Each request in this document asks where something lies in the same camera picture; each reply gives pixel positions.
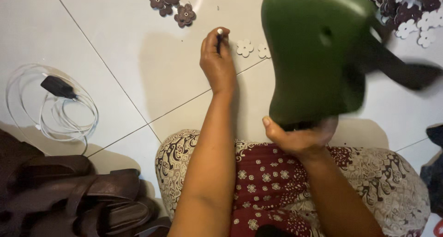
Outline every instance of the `person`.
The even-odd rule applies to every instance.
[[[201,131],[171,135],[157,152],[168,236],[419,236],[430,214],[424,183],[395,152],[326,147],[336,118],[285,132],[265,116],[274,144],[234,139],[229,33],[218,27],[202,42],[213,96]]]

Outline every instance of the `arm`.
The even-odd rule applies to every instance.
[[[200,66],[207,76],[213,97],[192,153],[170,237],[229,235],[235,186],[235,150],[231,103],[236,72],[231,59],[228,34],[217,53],[217,29],[203,40]]]
[[[269,117],[263,118],[266,135],[306,169],[320,225],[329,237],[383,237],[374,216],[341,174],[325,145],[337,119],[322,121],[312,130],[285,132]]]

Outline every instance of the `white cable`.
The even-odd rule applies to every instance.
[[[28,118],[34,124],[36,124],[36,128],[39,129],[45,137],[52,139],[54,141],[69,142],[69,141],[74,141],[74,140],[80,140],[81,138],[84,139],[85,149],[82,153],[82,155],[84,155],[86,153],[86,150],[88,149],[87,136],[89,134],[91,134],[91,132],[95,129],[95,126],[97,125],[97,122],[98,122],[97,106],[95,105],[95,103],[92,100],[89,93],[77,81],[75,81],[74,79],[72,79],[70,77],[66,78],[66,77],[51,73],[50,72],[51,69],[53,69],[53,68],[48,67],[48,66],[44,66],[44,65],[40,65],[40,64],[28,64],[28,65],[21,66],[17,70],[15,70],[12,73],[12,75],[10,76],[7,86],[6,86],[6,94],[5,94],[6,108],[9,112],[9,115],[11,116],[12,120],[14,121],[15,125],[18,127],[20,132],[26,137],[25,133],[21,130],[21,127],[18,125],[17,121],[15,121],[14,116],[12,115],[11,109],[9,107],[9,94],[10,94],[10,91],[13,88],[13,86],[16,85],[16,87],[18,89],[17,95],[19,97],[20,107],[23,109],[23,111],[28,116]],[[29,75],[56,76],[56,77],[64,80],[65,82],[69,83],[74,88],[74,93],[77,95],[76,99],[68,99],[68,98],[54,96],[54,98],[56,100],[51,108],[51,115],[52,115],[53,120],[56,122],[56,124],[59,127],[66,130],[65,132],[60,132],[60,131],[56,131],[54,129],[51,129],[45,123],[45,121],[43,119],[43,112],[44,112],[45,104],[47,102],[48,96],[50,95],[49,92],[46,93],[46,95],[43,99],[43,102],[40,106],[39,119],[36,121],[29,115],[28,111],[26,110],[26,108],[24,106],[23,94],[22,94],[23,89],[26,86],[26,84],[25,84],[25,86],[22,87],[21,83],[20,83],[20,81],[25,76],[29,76]],[[93,121],[90,124],[82,125],[82,126],[75,123],[72,119],[70,119],[70,117],[68,115],[66,115],[66,112],[65,112],[65,105],[66,105],[66,102],[68,102],[68,101],[73,101],[73,102],[80,104],[80,105],[86,107],[87,109],[89,109],[94,117]],[[64,136],[69,135],[69,138],[65,138],[65,139],[57,138],[54,136],[55,134],[64,135]]]

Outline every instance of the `dark fabric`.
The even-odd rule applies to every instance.
[[[443,147],[443,125],[426,129],[429,139],[436,145]],[[429,190],[431,212],[443,217],[443,155],[431,165],[423,166],[420,177]]]
[[[443,148],[443,125],[426,129],[426,134],[434,144]]]
[[[285,231],[273,226],[264,225],[257,229],[255,237],[291,237],[293,235],[286,233]]]

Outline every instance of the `charger cable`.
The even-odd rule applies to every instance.
[[[41,133],[54,141],[59,142],[69,142],[69,141],[75,141],[80,140],[84,141],[85,149],[82,152],[81,155],[84,155],[86,153],[86,150],[88,149],[88,140],[87,137],[94,131],[97,122],[98,122],[98,110],[97,106],[95,105],[94,101],[92,100],[89,93],[83,88],[77,81],[72,79],[71,77],[67,76],[64,77],[62,75],[54,74],[51,71],[54,68],[40,65],[40,64],[27,64],[24,66],[19,67],[16,69],[10,76],[7,86],[6,86],[6,94],[5,94],[5,101],[6,101],[6,108],[8,110],[9,115],[11,116],[12,120],[14,121],[14,124],[17,126],[17,128],[20,130],[20,132],[23,134],[23,136],[26,137],[25,133],[22,131],[21,127],[18,125],[17,121],[15,120],[14,116],[11,113],[10,105],[9,105],[9,97],[12,89],[16,87],[16,92],[19,99],[19,104],[21,109],[25,112],[25,114],[28,116],[28,118],[35,124],[35,127],[41,131]],[[26,110],[23,102],[23,88],[22,86],[22,79],[24,77],[30,77],[32,75],[42,77],[49,77],[52,76],[56,80],[61,80],[60,82],[63,82],[69,88],[73,89],[75,93],[73,97],[67,98],[67,97],[60,97],[55,96],[52,93],[50,93],[46,87],[45,89],[48,90],[46,95],[43,98],[43,101],[41,103],[40,109],[39,109],[39,118],[37,120],[34,120]],[[57,131],[49,127],[46,122],[43,119],[43,112],[45,109],[45,104],[48,101],[48,98],[52,95],[55,98],[55,102],[52,105],[50,111],[52,119],[55,121],[56,125],[63,129],[63,131]],[[76,104],[79,104],[85,108],[87,108],[93,115],[93,120],[91,123],[87,125],[78,125],[75,121],[73,121],[67,114],[65,110],[65,105],[68,102],[75,102]],[[56,137],[55,135],[62,135],[63,138]]]

